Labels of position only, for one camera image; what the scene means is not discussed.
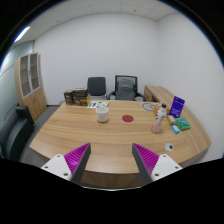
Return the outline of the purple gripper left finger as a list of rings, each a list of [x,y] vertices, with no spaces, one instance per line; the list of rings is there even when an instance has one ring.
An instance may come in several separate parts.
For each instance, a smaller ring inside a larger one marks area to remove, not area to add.
[[[75,184],[80,184],[91,154],[91,145],[84,144],[66,155],[56,154],[42,169]]]

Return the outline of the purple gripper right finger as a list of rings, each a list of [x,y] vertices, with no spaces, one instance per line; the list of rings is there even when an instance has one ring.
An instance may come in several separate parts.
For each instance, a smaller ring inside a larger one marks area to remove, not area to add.
[[[182,169],[182,167],[167,154],[158,155],[136,143],[132,144],[132,154],[144,185]]]

